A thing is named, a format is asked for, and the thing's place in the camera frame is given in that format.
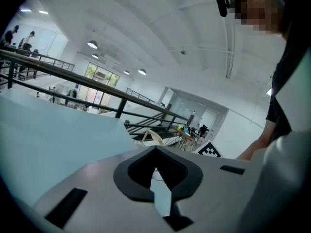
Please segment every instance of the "black rubber part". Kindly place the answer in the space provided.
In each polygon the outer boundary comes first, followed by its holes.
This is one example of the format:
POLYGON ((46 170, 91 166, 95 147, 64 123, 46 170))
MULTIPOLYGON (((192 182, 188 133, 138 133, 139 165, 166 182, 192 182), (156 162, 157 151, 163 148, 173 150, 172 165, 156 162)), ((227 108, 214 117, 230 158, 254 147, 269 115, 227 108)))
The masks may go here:
POLYGON ((238 168, 238 167, 234 167, 234 166, 222 166, 220 169, 223 171, 227 171, 230 173, 236 173, 236 174, 240 174, 240 175, 242 175, 245 171, 245 169, 243 169, 243 168, 238 168))
POLYGON ((203 172, 198 165, 161 146, 150 147, 120 163, 114 171, 113 179, 118 189, 129 199, 154 202, 150 185, 155 168, 171 190, 172 202, 190 197, 203 179, 203 172))
POLYGON ((63 228, 86 194, 85 190, 72 189, 45 219, 55 226, 63 228))

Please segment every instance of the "desk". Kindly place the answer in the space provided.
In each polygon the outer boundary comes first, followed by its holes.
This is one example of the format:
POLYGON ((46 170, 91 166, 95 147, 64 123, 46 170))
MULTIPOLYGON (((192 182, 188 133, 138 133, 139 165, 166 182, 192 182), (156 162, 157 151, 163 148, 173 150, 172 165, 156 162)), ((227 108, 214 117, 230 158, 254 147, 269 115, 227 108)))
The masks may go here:
POLYGON ((178 126, 172 126, 172 129, 174 129, 177 133, 177 135, 179 135, 179 137, 181 138, 181 140, 179 141, 179 145, 178 145, 178 149, 182 150, 183 146, 184 146, 184 151, 187 150, 187 148, 189 147, 189 144, 193 141, 195 141, 195 138, 187 135, 182 129, 179 129, 178 126))

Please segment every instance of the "glass wall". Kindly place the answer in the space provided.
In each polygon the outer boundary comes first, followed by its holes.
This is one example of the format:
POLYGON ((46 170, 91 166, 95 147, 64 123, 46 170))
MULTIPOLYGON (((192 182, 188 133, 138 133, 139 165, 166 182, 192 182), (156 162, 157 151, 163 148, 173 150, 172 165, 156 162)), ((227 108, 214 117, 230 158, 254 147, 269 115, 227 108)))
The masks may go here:
MULTIPOLYGON (((86 73, 84 76, 89 79, 93 79, 97 82, 106 84, 113 88, 117 86, 117 83, 120 79, 120 76, 112 72, 109 72, 108 70, 102 67, 99 67, 91 62, 88 64, 88 67, 86 69, 86 73)), ((111 95, 103 93, 101 91, 97 91, 95 89, 81 86, 79 99, 87 101, 87 102, 95 103, 95 104, 108 106, 110 99, 111 99, 111 95)))

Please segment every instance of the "recessed light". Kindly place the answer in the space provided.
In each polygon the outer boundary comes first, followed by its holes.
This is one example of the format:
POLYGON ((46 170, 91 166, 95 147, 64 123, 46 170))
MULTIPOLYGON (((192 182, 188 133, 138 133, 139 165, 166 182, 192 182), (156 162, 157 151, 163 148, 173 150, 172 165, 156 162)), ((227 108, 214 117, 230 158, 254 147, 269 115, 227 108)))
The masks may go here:
POLYGON ((268 96, 271 96, 271 94, 272 94, 272 88, 270 88, 269 91, 267 91, 266 94, 267 94, 268 96))
POLYGON ((96 41, 89 41, 87 43, 91 48, 97 49, 97 42, 96 41))
POLYGON ((31 9, 20 9, 21 12, 31 12, 31 9))
POLYGON ((140 69, 138 70, 138 72, 142 75, 147 75, 146 70, 145 69, 140 69))

